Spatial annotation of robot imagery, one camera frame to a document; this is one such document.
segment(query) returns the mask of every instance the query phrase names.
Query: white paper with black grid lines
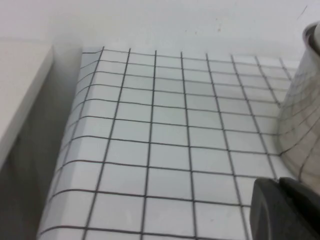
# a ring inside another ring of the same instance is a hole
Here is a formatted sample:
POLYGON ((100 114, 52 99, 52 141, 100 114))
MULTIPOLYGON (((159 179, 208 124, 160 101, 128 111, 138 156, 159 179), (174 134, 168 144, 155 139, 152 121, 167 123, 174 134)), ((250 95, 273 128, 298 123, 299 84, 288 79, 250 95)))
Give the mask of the white paper with black grid lines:
POLYGON ((249 240, 257 177, 298 62, 83 53, 41 240, 249 240))

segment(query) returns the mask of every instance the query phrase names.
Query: white table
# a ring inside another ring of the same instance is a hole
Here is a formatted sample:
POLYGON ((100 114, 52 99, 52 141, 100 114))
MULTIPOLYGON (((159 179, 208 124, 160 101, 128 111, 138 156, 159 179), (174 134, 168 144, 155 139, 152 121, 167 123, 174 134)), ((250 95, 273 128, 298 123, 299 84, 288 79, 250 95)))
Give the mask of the white table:
POLYGON ((52 63, 50 44, 0 40, 0 169, 52 63))

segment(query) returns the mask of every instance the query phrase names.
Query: white wall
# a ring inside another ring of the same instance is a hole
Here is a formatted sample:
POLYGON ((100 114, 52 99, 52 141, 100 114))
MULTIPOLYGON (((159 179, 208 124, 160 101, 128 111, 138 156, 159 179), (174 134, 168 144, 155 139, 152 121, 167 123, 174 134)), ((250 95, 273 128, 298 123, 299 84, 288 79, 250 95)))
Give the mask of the white wall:
POLYGON ((319 12, 318 0, 2 0, 0 37, 300 56, 319 12))

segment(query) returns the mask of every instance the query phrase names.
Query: metal cylinder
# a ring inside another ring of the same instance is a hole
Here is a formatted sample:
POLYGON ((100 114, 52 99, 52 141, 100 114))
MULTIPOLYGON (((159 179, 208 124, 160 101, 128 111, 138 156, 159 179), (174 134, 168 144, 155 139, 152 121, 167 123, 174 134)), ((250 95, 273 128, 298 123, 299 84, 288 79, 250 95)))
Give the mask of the metal cylinder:
POLYGON ((277 146, 286 166, 320 194, 320 55, 317 23, 303 31, 305 52, 281 106, 277 146))

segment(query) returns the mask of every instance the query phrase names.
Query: black object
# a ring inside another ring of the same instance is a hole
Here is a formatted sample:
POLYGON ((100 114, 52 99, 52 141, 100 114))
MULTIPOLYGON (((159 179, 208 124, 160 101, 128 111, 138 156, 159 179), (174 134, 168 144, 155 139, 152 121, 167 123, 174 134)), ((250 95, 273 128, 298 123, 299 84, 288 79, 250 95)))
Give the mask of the black object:
POLYGON ((320 196, 288 177, 254 182, 253 240, 320 240, 320 196))

